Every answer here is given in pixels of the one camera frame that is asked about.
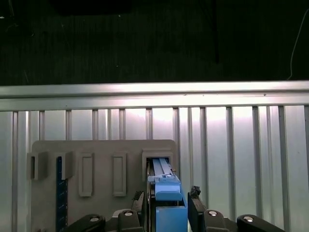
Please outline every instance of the blue ruler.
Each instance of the blue ruler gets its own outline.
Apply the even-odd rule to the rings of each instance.
[[[56,232],[68,224],[68,180],[62,180],[62,158],[56,160]]]

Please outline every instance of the black clamp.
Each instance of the black clamp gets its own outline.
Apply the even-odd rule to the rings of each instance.
[[[237,222],[231,221],[216,210],[207,210],[193,192],[188,193],[188,219],[192,232],[284,232],[255,215],[242,215]]]
[[[118,217],[106,221],[101,215],[86,215],[69,225],[64,232],[144,232],[144,195],[144,192],[138,192],[132,209],[123,210]]]

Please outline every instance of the rectangular slot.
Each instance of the rectangular slot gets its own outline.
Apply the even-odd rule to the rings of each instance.
[[[94,153],[82,153],[78,160],[78,192],[81,197],[93,194]]]
[[[149,158],[167,158],[169,160],[170,165],[173,169],[175,169],[176,165],[173,160],[173,153],[170,150],[166,149],[143,149],[142,153],[142,181],[146,181],[146,167],[147,167],[147,159]],[[179,170],[175,170],[176,175],[179,175]]]
[[[113,196],[126,196],[126,153],[113,155]]]
[[[35,173],[35,157],[31,156],[31,164],[30,164],[30,178],[34,179],[34,173]]]

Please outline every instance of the corrugated metal wall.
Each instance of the corrugated metal wall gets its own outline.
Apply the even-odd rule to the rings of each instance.
[[[307,232],[308,117],[302,105],[0,112],[0,231],[29,226],[25,154],[36,140],[173,139],[184,190],[201,186],[208,208]]]

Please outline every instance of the metal bar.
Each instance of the metal bar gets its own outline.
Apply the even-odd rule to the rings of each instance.
[[[10,86],[0,87],[0,98],[308,90],[309,81]]]

